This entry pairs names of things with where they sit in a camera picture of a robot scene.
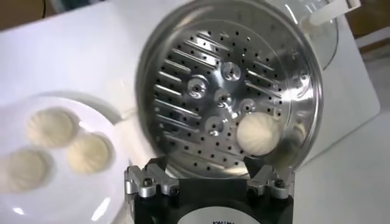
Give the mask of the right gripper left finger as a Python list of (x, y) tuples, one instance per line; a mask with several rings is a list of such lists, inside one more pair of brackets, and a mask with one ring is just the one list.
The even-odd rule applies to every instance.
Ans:
[(159, 192), (169, 197), (179, 195), (179, 180), (165, 172), (166, 166), (165, 156), (150, 159), (143, 169), (129, 166), (124, 171), (125, 196), (151, 198)]

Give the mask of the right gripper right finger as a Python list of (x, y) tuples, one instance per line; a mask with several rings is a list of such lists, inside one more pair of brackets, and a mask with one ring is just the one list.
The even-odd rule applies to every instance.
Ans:
[(250, 156), (245, 156), (243, 161), (250, 176), (246, 181), (247, 189), (256, 196), (263, 196), (266, 192), (280, 200), (293, 196), (294, 169), (291, 166), (277, 170), (263, 159)]

